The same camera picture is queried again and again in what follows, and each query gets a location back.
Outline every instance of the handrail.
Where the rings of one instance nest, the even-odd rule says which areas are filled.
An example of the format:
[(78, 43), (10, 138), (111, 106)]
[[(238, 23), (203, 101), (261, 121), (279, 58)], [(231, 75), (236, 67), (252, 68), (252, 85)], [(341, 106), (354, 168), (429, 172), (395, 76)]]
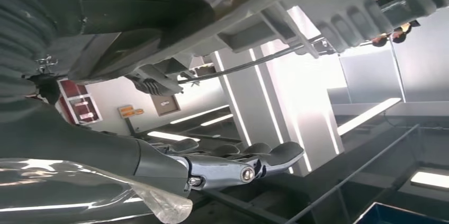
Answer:
[(295, 221), (299, 220), (301, 217), (306, 215), (310, 210), (312, 210), (317, 204), (321, 203), (324, 199), (326, 199), (328, 196), (332, 195), (337, 189), (342, 187), (346, 182), (348, 182), (351, 178), (353, 178), (357, 173), (362, 171), (364, 168), (368, 167), (371, 163), (373, 163), (375, 160), (377, 160), (380, 156), (382, 156), (384, 153), (386, 153), (388, 150), (390, 150), (393, 146), (397, 145), (400, 141), (402, 141), (408, 134), (413, 132), (419, 128), (419, 124), (413, 126), (411, 129), (409, 129), (406, 133), (404, 133), (401, 137), (396, 139), (393, 143), (391, 143), (389, 146), (387, 146), (385, 149), (383, 149), (380, 153), (378, 153), (376, 156), (374, 156), (372, 159), (370, 159), (368, 162), (366, 162), (363, 166), (361, 166), (359, 169), (354, 171), (352, 174), (350, 174), (347, 178), (345, 178), (343, 181), (335, 185), (332, 189), (330, 189), (328, 192), (323, 194), (320, 198), (313, 201), (310, 205), (308, 205), (306, 208), (304, 208), (302, 211), (300, 211), (298, 214), (293, 216), (290, 220), (288, 220), (285, 224), (292, 224), (295, 223)]

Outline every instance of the plastic cover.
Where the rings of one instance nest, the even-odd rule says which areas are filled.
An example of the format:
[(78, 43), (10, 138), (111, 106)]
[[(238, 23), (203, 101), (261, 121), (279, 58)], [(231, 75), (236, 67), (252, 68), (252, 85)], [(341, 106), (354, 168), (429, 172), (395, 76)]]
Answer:
[(64, 160), (0, 159), (0, 223), (98, 223), (153, 213), (180, 223), (192, 201)]

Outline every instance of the metal railing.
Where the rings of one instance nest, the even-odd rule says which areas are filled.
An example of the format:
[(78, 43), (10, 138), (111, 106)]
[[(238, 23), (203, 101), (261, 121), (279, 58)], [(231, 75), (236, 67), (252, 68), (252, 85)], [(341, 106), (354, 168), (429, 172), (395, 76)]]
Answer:
[[(317, 205), (319, 205), (319, 203), (321, 203), (322, 201), (324, 201), (327, 197), (329, 197), (330, 195), (332, 195), (334, 192), (338, 191), (339, 193), (339, 198), (343, 204), (343, 207), (345, 208), (345, 204), (344, 204), (344, 200), (343, 200), (343, 196), (342, 193), (340, 191), (340, 188), (347, 183), (351, 178), (353, 178), (356, 174), (358, 174), (360, 171), (362, 171), (363, 169), (365, 169), (366, 167), (368, 167), (370, 164), (372, 164), (374, 161), (376, 161), (379, 157), (381, 157), (383, 154), (385, 154), (388, 150), (390, 150), (392, 147), (394, 147), (395, 145), (397, 145), (399, 142), (403, 141), (405, 138), (408, 137), (408, 135), (410, 133), (412, 133), (413, 131), (418, 130), (418, 134), (419, 133), (419, 124), (413, 126), (411, 129), (409, 129), (408, 131), (406, 131), (401, 137), (399, 137), (398, 139), (396, 139), (393, 143), (391, 143), (390, 145), (388, 145), (385, 149), (383, 149), (380, 153), (378, 153), (377, 155), (375, 155), (373, 158), (371, 158), (368, 162), (366, 162), (363, 166), (361, 166), (359, 169), (357, 169), (355, 172), (353, 172), (352, 174), (350, 174), (347, 178), (345, 178), (343, 181), (341, 181), (340, 183), (338, 183), (337, 185), (335, 185), (332, 189), (330, 189), (328, 192), (326, 192), (325, 194), (323, 194), (321, 197), (319, 197), (318, 199), (316, 199), (315, 201), (313, 201), (310, 205), (308, 205), (306, 208), (304, 208), (302, 211), (300, 211), (298, 214), (296, 214), (295, 216), (293, 216), (293, 218), (291, 218), (290, 220), (288, 220), (285, 224), (292, 224), (295, 223), (297, 220), (301, 219), (304, 215), (306, 215), (307, 213), (309, 213), (314, 207), (316, 207)], [(346, 209), (344, 209), (345, 211), (345, 216), (347, 218), (348, 221), (350, 221), (349, 219), (349, 215)]]

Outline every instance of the bolt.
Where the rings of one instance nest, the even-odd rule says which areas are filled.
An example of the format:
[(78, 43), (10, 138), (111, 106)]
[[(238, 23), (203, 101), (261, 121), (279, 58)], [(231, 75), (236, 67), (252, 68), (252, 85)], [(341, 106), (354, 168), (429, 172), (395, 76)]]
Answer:
[(245, 169), (243, 169), (243, 171), (241, 172), (241, 180), (245, 183), (249, 183), (253, 180), (254, 178), (254, 169), (252, 169), (251, 167), (246, 167)]
[(190, 177), (187, 181), (187, 184), (190, 186), (200, 186), (201, 185), (201, 178), (199, 177)]

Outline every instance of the white wall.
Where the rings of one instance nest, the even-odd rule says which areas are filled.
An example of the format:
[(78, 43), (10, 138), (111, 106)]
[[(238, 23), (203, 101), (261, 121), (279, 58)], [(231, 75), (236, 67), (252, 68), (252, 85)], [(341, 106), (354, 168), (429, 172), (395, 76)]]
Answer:
[(218, 78), (202, 81), (199, 86), (182, 85), (183, 94), (176, 94), (180, 111), (159, 117), (151, 100), (151, 96), (134, 87), (127, 78), (120, 77), (106, 82), (88, 85), (103, 121), (91, 124), (96, 131), (111, 131), (120, 135), (129, 135), (130, 131), (117, 108), (133, 105), (135, 109), (143, 109), (144, 114), (131, 117), (136, 131), (153, 129), (171, 121), (187, 117), (215, 107), (226, 105), (227, 100)]

